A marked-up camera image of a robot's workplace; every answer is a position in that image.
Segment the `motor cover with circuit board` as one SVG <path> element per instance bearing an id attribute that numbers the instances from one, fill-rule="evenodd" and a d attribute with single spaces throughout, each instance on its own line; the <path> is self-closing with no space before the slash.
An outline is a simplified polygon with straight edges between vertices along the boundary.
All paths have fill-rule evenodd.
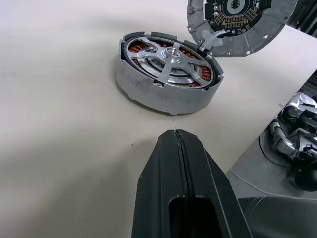
<path id="1" fill-rule="evenodd" d="M 188 0 L 188 31 L 202 52 L 244 57 L 269 44 L 298 0 Z"/>

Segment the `silver spoked motor rotor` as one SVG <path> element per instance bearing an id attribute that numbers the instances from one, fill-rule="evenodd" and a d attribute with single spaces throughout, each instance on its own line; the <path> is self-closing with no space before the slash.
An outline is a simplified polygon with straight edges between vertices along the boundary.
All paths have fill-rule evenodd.
<path id="1" fill-rule="evenodd" d="M 208 88 L 215 82 L 211 63 L 178 40 L 134 37 L 125 40 L 123 54 L 138 72 L 163 86 Z"/>

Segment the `motor stator housing copper windings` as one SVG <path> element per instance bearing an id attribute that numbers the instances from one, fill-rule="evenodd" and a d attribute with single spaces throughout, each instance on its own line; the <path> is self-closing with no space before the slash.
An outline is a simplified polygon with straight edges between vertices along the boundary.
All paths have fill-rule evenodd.
<path id="1" fill-rule="evenodd" d="M 164 37 L 184 43 L 211 63 L 215 75 L 214 84 L 208 88 L 181 88 L 171 85 L 163 86 L 159 83 L 155 83 L 153 79 L 132 67 L 123 54 L 125 40 L 139 36 Z M 160 32 L 133 32 L 125 35 L 123 39 L 120 40 L 119 49 L 120 54 L 116 73 L 118 86 L 130 99 L 153 110 L 171 115 L 198 112 L 208 106 L 223 81 L 223 70 L 214 57 L 202 52 L 196 44 L 187 40 L 182 41 L 173 35 Z"/>

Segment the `silver robot body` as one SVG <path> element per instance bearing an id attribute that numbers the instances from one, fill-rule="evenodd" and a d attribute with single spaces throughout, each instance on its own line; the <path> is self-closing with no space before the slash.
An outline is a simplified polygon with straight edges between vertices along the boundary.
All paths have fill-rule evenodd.
<path id="1" fill-rule="evenodd" d="M 297 92 L 267 129 L 270 149 L 289 165 L 287 177 L 300 190 L 317 191 L 317 94 Z"/>

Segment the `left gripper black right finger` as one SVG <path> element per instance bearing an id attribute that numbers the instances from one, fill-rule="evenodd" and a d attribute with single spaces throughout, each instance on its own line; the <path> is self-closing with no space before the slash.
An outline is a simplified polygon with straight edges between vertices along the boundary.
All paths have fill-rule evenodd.
<path id="1" fill-rule="evenodd" d="M 216 183 L 219 166 L 207 155 L 197 136 L 176 130 L 185 192 L 184 238 L 254 238 L 225 175 Z"/>

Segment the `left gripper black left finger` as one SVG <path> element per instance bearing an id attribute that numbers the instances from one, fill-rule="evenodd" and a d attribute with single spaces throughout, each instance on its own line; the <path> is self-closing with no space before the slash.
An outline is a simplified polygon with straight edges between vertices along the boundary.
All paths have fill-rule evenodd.
<path id="1" fill-rule="evenodd" d="M 180 129 L 159 136 L 138 179 L 131 238 L 192 238 L 186 164 L 192 141 Z"/>

